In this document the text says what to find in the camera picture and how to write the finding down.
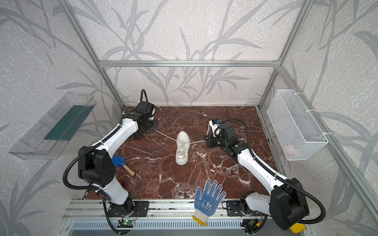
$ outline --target work glove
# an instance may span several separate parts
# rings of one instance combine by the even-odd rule
[[[219,203],[226,197],[226,192],[222,192],[222,184],[218,185],[218,182],[214,180],[210,187],[210,183],[211,180],[206,180],[203,193],[201,187],[197,187],[194,199],[193,219],[203,226],[206,226],[209,216],[214,215]]]

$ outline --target white wire basket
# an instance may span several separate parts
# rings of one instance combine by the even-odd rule
[[[277,90],[267,113],[287,160],[307,160],[328,143],[292,89]]]

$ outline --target gray wall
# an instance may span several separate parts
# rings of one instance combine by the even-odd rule
[[[119,108],[56,1],[0,2],[0,234],[52,235],[71,199],[82,191],[62,183],[83,145],[114,126]],[[8,153],[67,91],[97,103],[57,160],[21,160]],[[76,171],[72,183],[84,185]]]
[[[302,0],[69,0],[101,60],[277,60]],[[123,100],[258,104],[272,68],[107,68]]]
[[[314,4],[283,62],[366,181],[378,193],[378,1],[325,1]],[[275,89],[286,89],[278,77]],[[333,156],[324,147],[306,161],[288,162],[278,140],[288,177],[325,205],[320,235],[378,235],[378,226]],[[311,215],[319,210],[310,204]]]

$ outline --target shoelace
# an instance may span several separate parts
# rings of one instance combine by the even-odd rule
[[[163,133],[160,132],[160,131],[157,131],[157,130],[155,130],[155,131],[158,132],[159,134],[162,134],[162,135],[166,136],[167,138],[170,138],[170,139],[172,139],[173,141],[176,141],[176,142],[177,142],[176,139],[173,139],[173,138],[169,137],[168,135],[163,134]],[[196,142],[191,142],[191,143],[183,143],[182,145],[185,145],[185,144],[192,144],[192,143],[200,143],[200,142],[205,142],[205,140],[196,141]]]

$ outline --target white sneaker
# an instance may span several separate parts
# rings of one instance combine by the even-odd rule
[[[177,136],[176,163],[185,165],[189,159],[190,138],[185,131],[181,131]]]

